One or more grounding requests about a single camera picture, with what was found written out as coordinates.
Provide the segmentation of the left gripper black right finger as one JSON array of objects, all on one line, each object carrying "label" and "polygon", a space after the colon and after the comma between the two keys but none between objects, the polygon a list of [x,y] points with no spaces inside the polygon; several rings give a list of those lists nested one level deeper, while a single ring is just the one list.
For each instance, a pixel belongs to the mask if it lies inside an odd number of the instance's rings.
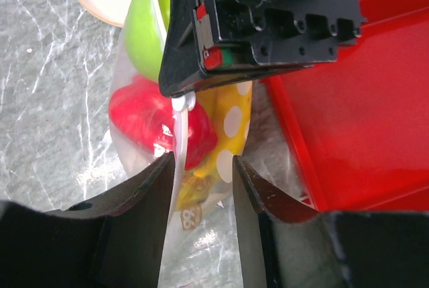
[{"label": "left gripper black right finger", "polygon": [[233,158],[233,201],[244,287],[283,287],[275,224],[299,224],[318,212]]}]

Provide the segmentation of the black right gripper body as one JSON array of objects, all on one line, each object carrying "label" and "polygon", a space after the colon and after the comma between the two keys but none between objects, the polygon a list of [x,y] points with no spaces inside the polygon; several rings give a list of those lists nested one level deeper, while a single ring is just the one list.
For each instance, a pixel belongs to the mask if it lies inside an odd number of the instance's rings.
[{"label": "black right gripper body", "polygon": [[265,75],[333,62],[356,43],[359,0],[188,0],[202,76]]}]

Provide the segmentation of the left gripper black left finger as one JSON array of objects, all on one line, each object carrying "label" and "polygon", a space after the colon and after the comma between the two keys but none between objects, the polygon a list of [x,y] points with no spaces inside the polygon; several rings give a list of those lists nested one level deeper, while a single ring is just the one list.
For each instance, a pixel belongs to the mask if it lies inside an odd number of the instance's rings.
[{"label": "left gripper black left finger", "polygon": [[65,211],[55,224],[72,221],[72,234],[95,226],[87,278],[101,287],[157,287],[174,181],[175,159],[167,153],[118,186]]}]

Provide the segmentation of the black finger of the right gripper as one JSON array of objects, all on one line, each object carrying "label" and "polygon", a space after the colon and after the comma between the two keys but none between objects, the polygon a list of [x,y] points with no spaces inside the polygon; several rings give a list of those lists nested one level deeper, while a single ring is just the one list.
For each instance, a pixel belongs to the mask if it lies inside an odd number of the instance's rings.
[{"label": "black finger of the right gripper", "polygon": [[202,0],[170,0],[170,24],[158,78],[162,95],[176,98],[261,78],[261,70],[233,46],[214,43],[217,12]]}]

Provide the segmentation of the green apple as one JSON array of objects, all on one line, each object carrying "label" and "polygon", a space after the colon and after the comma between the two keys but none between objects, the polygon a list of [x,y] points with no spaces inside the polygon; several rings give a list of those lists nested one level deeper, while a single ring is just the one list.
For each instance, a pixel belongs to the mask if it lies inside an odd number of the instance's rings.
[{"label": "green apple", "polygon": [[134,68],[158,82],[163,49],[151,0],[131,0],[123,29],[125,49]]}]

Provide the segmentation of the yellow banana bunch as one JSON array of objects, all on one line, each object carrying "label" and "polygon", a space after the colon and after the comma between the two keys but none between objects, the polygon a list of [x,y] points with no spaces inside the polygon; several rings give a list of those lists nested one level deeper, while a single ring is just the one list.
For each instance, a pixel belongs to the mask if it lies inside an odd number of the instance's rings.
[{"label": "yellow banana bunch", "polygon": [[253,83],[241,82],[203,90],[196,94],[218,137],[216,147],[203,157],[202,163],[184,174],[175,210],[185,210],[232,187],[232,158],[241,155],[251,119]]}]

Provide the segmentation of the clear dotted zip top bag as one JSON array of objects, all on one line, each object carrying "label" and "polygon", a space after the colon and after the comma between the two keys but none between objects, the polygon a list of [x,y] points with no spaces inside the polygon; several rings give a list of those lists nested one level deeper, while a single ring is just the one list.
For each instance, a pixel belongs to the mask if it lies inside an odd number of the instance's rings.
[{"label": "clear dotted zip top bag", "polygon": [[108,115],[119,159],[134,176],[172,154],[172,196],[158,287],[219,286],[206,275],[215,231],[205,216],[232,189],[264,27],[246,0],[127,0]]}]

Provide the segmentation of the red bell pepper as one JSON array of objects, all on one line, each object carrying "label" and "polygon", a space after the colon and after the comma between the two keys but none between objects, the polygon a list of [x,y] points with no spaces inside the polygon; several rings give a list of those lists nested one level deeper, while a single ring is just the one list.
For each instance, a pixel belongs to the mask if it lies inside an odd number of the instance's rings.
[{"label": "red bell pepper", "polygon": [[[113,92],[109,118],[138,147],[155,157],[174,149],[174,115],[171,100],[158,84],[136,76],[131,84]],[[197,167],[217,145],[214,125],[200,104],[188,113],[188,150],[185,170]]]}]

